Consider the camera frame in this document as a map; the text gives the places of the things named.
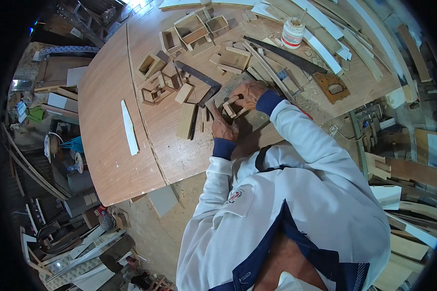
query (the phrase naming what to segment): workbench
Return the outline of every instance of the workbench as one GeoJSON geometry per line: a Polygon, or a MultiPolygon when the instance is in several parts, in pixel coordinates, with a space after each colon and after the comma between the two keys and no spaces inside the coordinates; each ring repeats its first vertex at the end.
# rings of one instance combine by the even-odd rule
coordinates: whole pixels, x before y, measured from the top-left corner
{"type": "MultiPolygon", "coordinates": [[[[152,4],[147,9],[140,11],[111,37],[89,64],[79,83],[78,109],[84,152],[95,189],[105,206],[201,173],[209,166],[212,154],[211,122],[204,126],[204,132],[200,132],[199,123],[196,124],[194,140],[176,136],[181,108],[181,104],[175,101],[176,93],[156,106],[139,103],[138,107],[137,98],[141,100],[138,87],[143,81],[135,71],[146,54],[157,54],[161,50],[161,29],[172,27],[174,21],[185,16],[185,10],[162,12],[152,4]],[[139,153],[133,156],[124,130],[122,100],[126,102],[139,146],[139,153]]],[[[227,72],[222,75],[209,59],[224,48],[226,41],[241,41],[244,35],[262,40],[282,31],[281,24],[263,18],[244,22],[242,14],[245,9],[249,7],[209,7],[212,17],[224,15],[230,31],[213,39],[215,47],[194,57],[191,52],[186,52],[176,60],[225,85],[234,74],[227,72]]],[[[356,20],[362,25],[363,32],[376,43],[377,39],[366,22],[361,17],[356,17],[356,20]]],[[[310,60],[303,54],[305,49],[307,46],[302,43],[302,47],[294,53],[310,60]]],[[[377,50],[385,55],[381,46],[377,46],[377,50]]],[[[351,52],[350,71],[346,72],[348,77],[342,77],[351,92],[350,96],[332,105],[309,77],[309,84],[293,100],[314,118],[316,124],[340,116],[401,86],[398,77],[391,75],[377,60],[375,62],[384,77],[376,82],[356,53],[351,52]]],[[[289,62],[282,65],[289,69],[293,66],[289,62]]],[[[170,76],[175,74],[171,60],[163,72],[170,76]]],[[[209,87],[194,77],[189,83],[195,89],[188,102],[198,102],[209,87]]],[[[281,140],[282,137],[269,124],[239,144],[232,158],[246,156],[281,140]]]]}

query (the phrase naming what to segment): white jar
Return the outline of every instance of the white jar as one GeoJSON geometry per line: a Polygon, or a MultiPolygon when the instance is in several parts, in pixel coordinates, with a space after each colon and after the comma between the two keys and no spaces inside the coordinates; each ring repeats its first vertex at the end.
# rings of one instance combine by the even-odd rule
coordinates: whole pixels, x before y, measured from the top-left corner
{"type": "Polygon", "coordinates": [[[296,17],[290,17],[283,25],[281,41],[289,49],[297,49],[303,40],[305,25],[296,17]]]}

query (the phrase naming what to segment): wooden stick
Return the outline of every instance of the wooden stick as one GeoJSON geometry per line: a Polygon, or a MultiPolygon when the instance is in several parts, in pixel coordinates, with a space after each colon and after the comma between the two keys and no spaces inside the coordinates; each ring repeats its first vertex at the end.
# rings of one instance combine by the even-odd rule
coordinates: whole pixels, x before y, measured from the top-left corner
{"type": "Polygon", "coordinates": [[[265,71],[269,74],[269,76],[272,78],[272,80],[277,84],[278,87],[282,90],[282,92],[285,94],[286,98],[291,100],[291,93],[288,91],[288,88],[286,88],[285,84],[280,81],[279,77],[275,74],[274,70],[270,67],[270,65],[262,58],[262,56],[257,53],[252,47],[249,45],[247,41],[243,41],[243,45],[245,48],[253,55],[259,63],[262,65],[262,67],[265,69],[265,71]]]}
{"type": "Polygon", "coordinates": [[[301,16],[301,20],[300,20],[301,23],[303,23],[303,18],[304,18],[304,15],[306,15],[306,12],[307,12],[307,11],[308,11],[307,8],[304,9],[303,15],[301,16]]]}

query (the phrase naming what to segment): paper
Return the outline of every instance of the paper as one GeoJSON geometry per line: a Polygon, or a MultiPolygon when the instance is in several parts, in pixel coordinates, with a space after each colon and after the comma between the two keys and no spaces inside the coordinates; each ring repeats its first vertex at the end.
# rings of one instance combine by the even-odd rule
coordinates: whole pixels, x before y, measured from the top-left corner
{"type": "Polygon", "coordinates": [[[429,166],[437,167],[437,135],[427,134],[429,166]]]}

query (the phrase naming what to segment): wire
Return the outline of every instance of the wire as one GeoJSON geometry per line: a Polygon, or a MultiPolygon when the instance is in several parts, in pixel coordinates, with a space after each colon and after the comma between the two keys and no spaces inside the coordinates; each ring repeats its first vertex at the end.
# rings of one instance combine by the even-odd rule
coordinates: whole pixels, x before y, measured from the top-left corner
{"type": "Polygon", "coordinates": [[[367,126],[367,129],[366,129],[366,132],[360,137],[360,138],[358,138],[358,139],[353,139],[353,138],[355,138],[355,137],[346,137],[346,135],[344,135],[343,133],[341,133],[340,131],[338,131],[338,126],[335,126],[334,125],[334,121],[333,121],[333,119],[332,119],[332,126],[334,127],[334,128],[336,128],[336,131],[341,135],[341,136],[343,136],[346,140],[349,140],[350,142],[357,142],[357,141],[360,141],[363,137],[365,137],[366,135],[367,135],[367,132],[369,132],[369,129],[370,129],[370,127],[371,127],[371,124],[372,124],[372,122],[369,122],[369,125],[367,126]]]}

